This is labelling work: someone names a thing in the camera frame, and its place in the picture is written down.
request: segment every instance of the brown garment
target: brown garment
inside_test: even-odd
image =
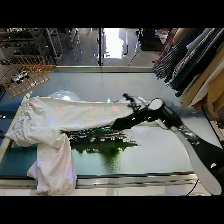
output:
[[[179,28],[173,38],[173,46],[175,46],[180,39],[189,31],[191,30],[191,28]]]
[[[182,99],[181,108],[184,109],[188,107],[198,91],[200,90],[203,83],[210,77],[215,68],[224,60],[224,46],[219,50],[216,56],[213,58],[212,62],[205,69],[205,71],[198,77],[198,79],[189,88],[189,91]]]
[[[224,69],[208,85],[207,105],[211,115],[224,105]]]

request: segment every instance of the cable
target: cable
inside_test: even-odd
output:
[[[197,179],[197,181],[196,181],[194,187],[193,187],[193,188],[186,194],[186,196],[189,196],[189,194],[195,189],[195,187],[196,187],[197,184],[198,184],[198,181],[199,181],[199,179]]]
[[[133,62],[134,58],[137,56],[137,54],[138,54],[139,51],[141,51],[141,49],[139,49],[139,50],[135,53],[135,55],[134,55],[133,58],[131,59],[131,61],[130,61],[130,63],[128,64],[128,66]]]

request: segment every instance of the robotic arm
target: robotic arm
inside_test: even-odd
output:
[[[133,109],[133,113],[116,119],[112,129],[130,129],[141,122],[160,119],[184,144],[192,168],[205,189],[212,195],[224,195],[224,150],[222,148],[204,141],[187,128],[180,117],[167,107],[162,99],[154,99],[140,108],[133,97],[128,94],[123,96],[130,101],[128,106]]]

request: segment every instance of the shiny floor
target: shiny floor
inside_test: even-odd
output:
[[[76,189],[69,196],[185,196],[193,186],[194,184]],[[0,189],[0,196],[36,196],[36,190]],[[210,194],[198,183],[190,196],[210,196]]]
[[[136,35],[137,29],[104,28],[104,66],[128,66],[136,52],[140,50]],[[164,43],[166,36],[159,34]],[[94,28],[78,28],[70,49],[68,38],[61,34],[63,55],[58,66],[98,66],[98,30]],[[159,56],[157,51],[139,51],[130,66],[152,67]]]

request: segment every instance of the table surface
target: table surface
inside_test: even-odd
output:
[[[174,91],[164,85],[162,80],[157,80],[153,73],[72,73],[72,72],[55,72],[50,74],[51,80],[37,88],[33,89],[32,96],[48,96],[59,90],[66,90],[76,93],[83,101],[105,102],[107,99],[120,99],[123,93],[128,93],[134,96],[141,96],[145,100],[154,98],[164,99],[168,105],[178,110],[180,104],[174,95]],[[5,94],[0,101],[0,106],[14,104],[15,107],[21,102],[23,96],[10,99],[9,94]],[[206,141],[221,147],[221,144],[214,133],[209,121],[202,111],[187,109],[183,112],[178,112],[183,122],[194,131],[199,137]],[[0,120],[0,126],[4,123],[4,129],[10,125],[10,120]],[[158,128],[151,129],[151,137],[158,142],[156,143],[151,138],[148,147],[150,153],[145,149],[125,150],[124,154],[119,156],[119,163],[123,165],[123,170],[118,171],[122,174],[129,173],[172,173],[172,172],[191,172],[192,168],[188,160],[186,151],[180,141],[173,133],[168,134],[167,142],[160,140],[164,134],[164,130]],[[73,151],[74,160],[76,163],[77,174],[80,175],[106,175],[111,174],[105,166],[99,155],[90,158],[89,155],[79,155],[77,151]],[[134,157],[138,157],[138,161],[144,163],[141,166],[140,162],[133,161]],[[36,147],[29,148],[14,147],[8,149],[0,164],[0,176],[26,176],[28,168],[36,160]],[[91,161],[95,161],[96,169],[92,169]]]

